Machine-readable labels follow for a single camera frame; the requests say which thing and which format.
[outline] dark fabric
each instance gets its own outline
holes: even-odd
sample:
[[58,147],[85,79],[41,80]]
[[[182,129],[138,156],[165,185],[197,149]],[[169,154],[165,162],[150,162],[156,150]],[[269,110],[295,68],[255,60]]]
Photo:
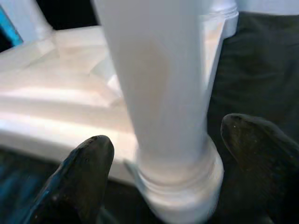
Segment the dark fabric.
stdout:
[[98,223],[113,157],[107,136],[81,143],[48,179],[20,224]]
[[251,206],[277,224],[299,223],[299,145],[273,123],[244,114],[226,115],[221,136],[251,185]]
[[250,195],[254,184],[221,139],[222,118],[229,113],[263,117],[299,141],[298,60],[299,16],[240,13],[236,34],[223,43],[208,111],[208,133],[225,168],[216,216],[261,212]]
[[0,150],[0,223],[20,223],[57,164]]

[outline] blue object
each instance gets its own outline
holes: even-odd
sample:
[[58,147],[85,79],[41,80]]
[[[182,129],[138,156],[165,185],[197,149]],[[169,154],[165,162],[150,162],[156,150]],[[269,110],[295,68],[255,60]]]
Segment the blue object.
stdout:
[[13,24],[5,14],[4,10],[0,7],[0,28],[4,31],[5,35],[12,42],[14,46],[23,43],[18,32],[15,30]]

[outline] white post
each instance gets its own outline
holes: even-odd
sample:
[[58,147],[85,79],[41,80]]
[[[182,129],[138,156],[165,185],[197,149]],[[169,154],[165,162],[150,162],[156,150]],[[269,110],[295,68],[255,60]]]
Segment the white post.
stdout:
[[223,167],[206,133],[197,0],[95,0],[139,142],[136,184],[168,223],[213,213]]
[[48,24],[36,0],[22,0],[24,9],[27,11],[38,40],[43,40],[52,34],[53,28]]
[[239,12],[235,0],[199,0],[200,15],[205,21],[226,20],[223,38],[231,37],[235,34]]

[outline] white wooden furniture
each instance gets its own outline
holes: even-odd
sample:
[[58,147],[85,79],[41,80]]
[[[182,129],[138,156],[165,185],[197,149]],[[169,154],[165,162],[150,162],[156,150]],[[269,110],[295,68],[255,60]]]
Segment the white wooden furniture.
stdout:
[[168,223],[206,220],[223,176],[206,112],[222,41],[235,33],[235,2],[94,5],[109,48],[101,27],[52,32],[27,1],[34,41],[0,55],[0,143],[62,161],[107,135],[110,178],[135,184]]

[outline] white surface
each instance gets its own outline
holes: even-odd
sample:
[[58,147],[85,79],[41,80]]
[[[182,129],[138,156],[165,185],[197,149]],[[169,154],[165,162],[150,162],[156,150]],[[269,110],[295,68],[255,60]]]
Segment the white surface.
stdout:
[[199,11],[201,15],[225,14],[236,7],[235,0],[202,0]]
[[98,26],[56,31],[55,41],[58,48],[106,45],[103,30]]
[[[94,32],[96,28],[90,30],[95,34],[95,40],[96,33],[102,33],[97,28],[99,31]],[[206,81],[210,74],[214,78],[212,71],[217,68],[222,29],[223,23],[219,23],[216,29],[206,30]],[[62,41],[68,42],[68,38],[71,38],[67,32],[60,31],[61,36],[65,37]],[[85,44],[84,36],[79,36],[82,39],[78,39],[78,42]],[[115,146],[110,178],[133,182],[123,160],[135,162],[137,142],[125,104],[121,98],[115,98],[114,94],[119,88],[109,86],[111,82],[117,85],[118,80],[115,75],[110,76],[111,79],[105,77],[105,68],[109,66],[104,62],[109,63],[109,60],[106,58],[106,47],[101,45],[104,42],[99,39],[96,46],[58,49],[50,39],[21,45],[0,54],[2,145],[62,161],[81,141],[91,135],[106,134]],[[94,72],[95,67],[100,68],[101,72]],[[66,92],[63,94],[57,94],[64,90]],[[111,137],[111,132],[118,134]]]

